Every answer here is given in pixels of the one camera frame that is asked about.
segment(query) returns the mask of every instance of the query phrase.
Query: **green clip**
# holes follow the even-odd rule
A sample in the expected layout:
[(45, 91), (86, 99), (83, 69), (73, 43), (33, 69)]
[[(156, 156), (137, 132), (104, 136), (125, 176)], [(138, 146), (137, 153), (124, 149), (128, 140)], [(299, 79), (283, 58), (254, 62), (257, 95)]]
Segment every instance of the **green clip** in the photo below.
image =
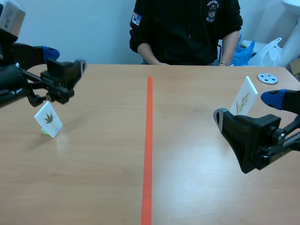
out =
[(41, 131), (43, 132), (44, 135), (49, 135), (49, 134), (47, 133), (47, 131), (44, 130), (44, 128), (42, 128)]

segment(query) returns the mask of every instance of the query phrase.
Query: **leaf picture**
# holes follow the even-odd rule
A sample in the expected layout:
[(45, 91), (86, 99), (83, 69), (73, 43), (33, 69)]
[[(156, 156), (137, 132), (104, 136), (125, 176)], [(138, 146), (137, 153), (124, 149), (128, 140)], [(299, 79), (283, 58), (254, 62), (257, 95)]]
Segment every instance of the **leaf picture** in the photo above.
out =
[(239, 115), (239, 113), (243, 110), (243, 107), (244, 105), (246, 105), (247, 101), (248, 101), (248, 94), (246, 94), (243, 98), (242, 98), (242, 101), (241, 101), (241, 105), (238, 104), (238, 101), (236, 101), (236, 111), (237, 111), (237, 114)]
[(44, 118), (44, 120), (46, 120), (47, 122), (46, 123), (51, 123), (51, 125), (57, 130), (57, 128), (53, 125), (53, 119), (54, 119), (54, 117), (53, 117), (53, 115), (52, 115), (52, 112), (50, 113), (50, 116), (46, 113), (46, 115), (47, 115), (47, 118)]

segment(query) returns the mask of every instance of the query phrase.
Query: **watch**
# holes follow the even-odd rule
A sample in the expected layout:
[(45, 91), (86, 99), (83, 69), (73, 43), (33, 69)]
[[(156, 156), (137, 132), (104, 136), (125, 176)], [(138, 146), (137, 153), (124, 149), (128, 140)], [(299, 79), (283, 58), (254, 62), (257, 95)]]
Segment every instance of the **watch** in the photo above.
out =
[(219, 65), (220, 64), (224, 64), (224, 65), (226, 65), (226, 66), (229, 66), (227, 63), (225, 63), (225, 62), (219, 62)]

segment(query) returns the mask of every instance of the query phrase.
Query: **hand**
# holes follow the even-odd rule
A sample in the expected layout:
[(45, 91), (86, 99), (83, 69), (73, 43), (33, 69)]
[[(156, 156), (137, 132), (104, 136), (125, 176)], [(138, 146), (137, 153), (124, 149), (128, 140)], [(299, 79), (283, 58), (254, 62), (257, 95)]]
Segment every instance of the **hand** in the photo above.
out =
[(168, 66), (169, 64), (166, 64), (166, 63), (163, 63), (163, 62), (158, 62), (157, 65), (160, 65), (160, 66)]

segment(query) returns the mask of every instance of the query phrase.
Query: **robotic arm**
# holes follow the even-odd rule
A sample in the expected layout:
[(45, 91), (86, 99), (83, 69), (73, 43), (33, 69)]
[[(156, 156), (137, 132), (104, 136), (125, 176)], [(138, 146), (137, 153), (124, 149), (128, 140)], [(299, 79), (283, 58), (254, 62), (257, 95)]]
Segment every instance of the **robotic arm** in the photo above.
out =
[(262, 94), (262, 101), (270, 107), (297, 114), (283, 129), (280, 118), (267, 115), (258, 119), (233, 116), (227, 109), (214, 112), (214, 120), (223, 137), (231, 145), (244, 173), (261, 170), (292, 150), (300, 151), (300, 132), (286, 138), (300, 128), (300, 91), (275, 90)]
[[(74, 96), (76, 83), (87, 64), (83, 60), (57, 62), (59, 52), (45, 46), (17, 44), (25, 11), (14, 0), (0, 0), (0, 108), (27, 97), (34, 107), (44, 100), (64, 104)], [(36, 76), (27, 70), (47, 64), (47, 70)], [(34, 93), (48, 91), (46, 96)]]

